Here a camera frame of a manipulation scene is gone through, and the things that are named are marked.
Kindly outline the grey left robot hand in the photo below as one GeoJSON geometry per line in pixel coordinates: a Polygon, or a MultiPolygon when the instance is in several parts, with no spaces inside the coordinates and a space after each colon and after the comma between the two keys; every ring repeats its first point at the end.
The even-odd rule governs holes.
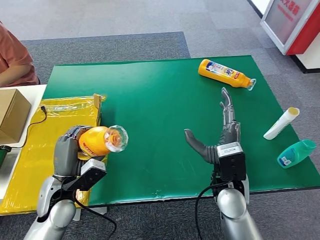
{"type": "Polygon", "coordinates": [[[59,137],[54,151],[54,175],[58,178],[78,177],[91,168],[106,172],[102,156],[91,157],[88,160],[80,160],[78,157],[80,149],[78,140],[91,128],[88,125],[75,125],[59,137]]]}

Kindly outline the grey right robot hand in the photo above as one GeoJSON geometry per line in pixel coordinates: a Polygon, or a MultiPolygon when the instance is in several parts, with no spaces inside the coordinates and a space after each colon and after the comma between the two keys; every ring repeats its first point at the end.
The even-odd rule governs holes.
{"type": "MultiPolygon", "coordinates": [[[[229,92],[223,87],[221,89],[223,101],[220,103],[222,108],[222,131],[220,135],[218,145],[226,145],[240,141],[240,123],[235,120],[235,110],[232,98],[229,92]]],[[[197,139],[190,129],[185,129],[186,141],[193,150],[209,164],[217,164],[217,145],[208,146],[197,139]]]]}

